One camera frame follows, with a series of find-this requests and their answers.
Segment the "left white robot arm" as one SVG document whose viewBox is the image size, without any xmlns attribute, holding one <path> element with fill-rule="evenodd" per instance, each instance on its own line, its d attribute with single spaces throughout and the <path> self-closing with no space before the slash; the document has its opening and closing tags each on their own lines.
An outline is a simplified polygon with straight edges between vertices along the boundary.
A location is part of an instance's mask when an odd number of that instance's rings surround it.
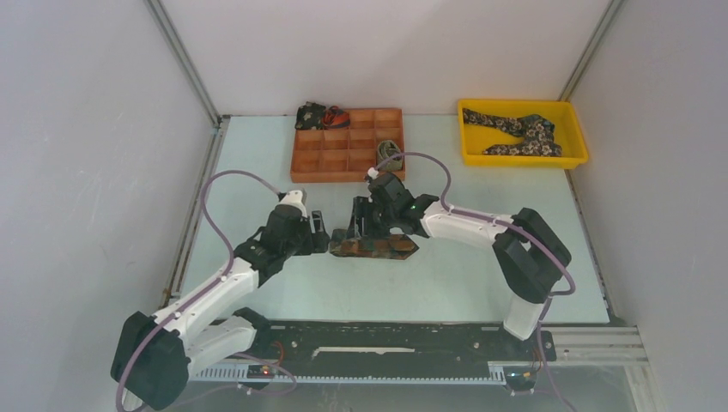
<svg viewBox="0 0 728 412">
<path fill-rule="evenodd" d="M 115 407 L 124 395 L 140 399 L 139 410 L 171 406 L 190 378 L 230 355 L 268 353 L 267 320 L 253 310 L 214 324 L 236 300 L 258 291 L 287 260 L 321 253 L 330 239 L 323 216 L 304 206 L 279 203 L 248 239 L 227 248 L 227 260 L 191 293 L 152 314 L 132 313 L 123 323 L 110 369 Z"/>
</svg>

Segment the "green orange patterned tie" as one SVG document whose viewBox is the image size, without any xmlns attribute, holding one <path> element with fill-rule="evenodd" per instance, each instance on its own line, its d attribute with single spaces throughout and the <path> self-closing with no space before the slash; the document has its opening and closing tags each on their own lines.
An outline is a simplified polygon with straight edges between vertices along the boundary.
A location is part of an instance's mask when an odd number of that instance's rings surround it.
<svg viewBox="0 0 728 412">
<path fill-rule="evenodd" d="M 329 253 L 337 258 L 406 260 L 418 251 L 419 246 L 406 234 L 373 237 L 344 229 L 334 230 L 329 244 Z"/>
</svg>

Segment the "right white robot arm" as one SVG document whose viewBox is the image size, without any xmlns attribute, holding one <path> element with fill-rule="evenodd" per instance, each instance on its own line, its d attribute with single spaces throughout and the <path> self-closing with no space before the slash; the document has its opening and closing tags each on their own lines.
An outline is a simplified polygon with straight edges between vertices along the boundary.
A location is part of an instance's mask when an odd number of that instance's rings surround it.
<svg viewBox="0 0 728 412">
<path fill-rule="evenodd" d="M 405 259 L 416 250 L 412 237 L 449 239 L 493 251 L 512 297 L 500 350 L 520 359 L 534 346 L 532 334 L 567 280 L 565 295 L 575 283 L 566 273 L 572 255 L 549 224 L 534 209 L 515 215 L 492 215 L 462 209 L 443 197 L 414 197 L 393 173 L 368 182 L 369 193 L 353 199 L 349 227 L 331 242 L 331 252 L 345 257 Z"/>
</svg>

